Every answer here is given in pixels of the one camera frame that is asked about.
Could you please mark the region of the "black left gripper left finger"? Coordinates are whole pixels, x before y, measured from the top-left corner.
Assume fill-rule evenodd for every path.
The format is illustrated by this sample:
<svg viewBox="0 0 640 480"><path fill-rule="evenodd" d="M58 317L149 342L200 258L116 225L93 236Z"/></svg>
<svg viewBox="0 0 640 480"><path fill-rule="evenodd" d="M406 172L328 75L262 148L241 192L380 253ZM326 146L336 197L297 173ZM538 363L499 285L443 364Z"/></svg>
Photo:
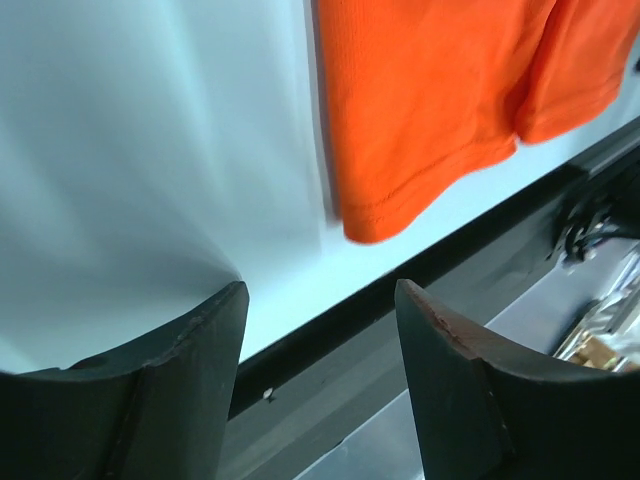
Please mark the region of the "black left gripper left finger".
<svg viewBox="0 0 640 480"><path fill-rule="evenodd" d="M244 337L236 281L67 369L1 377L5 479L212 479Z"/></svg>

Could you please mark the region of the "orange t shirt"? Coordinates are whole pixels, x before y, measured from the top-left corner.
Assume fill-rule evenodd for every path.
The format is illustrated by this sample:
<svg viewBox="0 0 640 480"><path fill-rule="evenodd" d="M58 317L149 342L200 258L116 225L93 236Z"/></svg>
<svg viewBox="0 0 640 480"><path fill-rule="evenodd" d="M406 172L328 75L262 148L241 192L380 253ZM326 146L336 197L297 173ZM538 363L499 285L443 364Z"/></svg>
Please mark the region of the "orange t shirt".
<svg viewBox="0 0 640 480"><path fill-rule="evenodd" d="M321 1L345 236L405 230L462 177L554 139L619 95L635 1Z"/></svg>

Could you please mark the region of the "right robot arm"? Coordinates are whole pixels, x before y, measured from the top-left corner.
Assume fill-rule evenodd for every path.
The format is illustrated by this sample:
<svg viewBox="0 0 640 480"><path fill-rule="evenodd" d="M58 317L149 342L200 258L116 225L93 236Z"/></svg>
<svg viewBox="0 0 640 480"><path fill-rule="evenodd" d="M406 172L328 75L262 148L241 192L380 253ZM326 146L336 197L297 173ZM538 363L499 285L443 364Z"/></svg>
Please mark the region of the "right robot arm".
<svg viewBox="0 0 640 480"><path fill-rule="evenodd" d="M583 263L601 243L639 238L639 166L603 171L564 202L553 231L554 249Z"/></svg>

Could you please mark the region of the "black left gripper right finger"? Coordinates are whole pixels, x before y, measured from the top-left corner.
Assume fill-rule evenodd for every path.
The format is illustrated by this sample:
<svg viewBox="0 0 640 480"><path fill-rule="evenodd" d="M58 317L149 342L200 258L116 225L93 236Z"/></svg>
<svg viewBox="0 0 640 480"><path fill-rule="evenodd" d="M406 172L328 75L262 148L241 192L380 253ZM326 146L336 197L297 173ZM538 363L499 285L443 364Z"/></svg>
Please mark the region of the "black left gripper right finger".
<svg viewBox="0 0 640 480"><path fill-rule="evenodd" d="M452 311L410 280L397 327L428 479L635 479L639 375L575 365Z"/></svg>

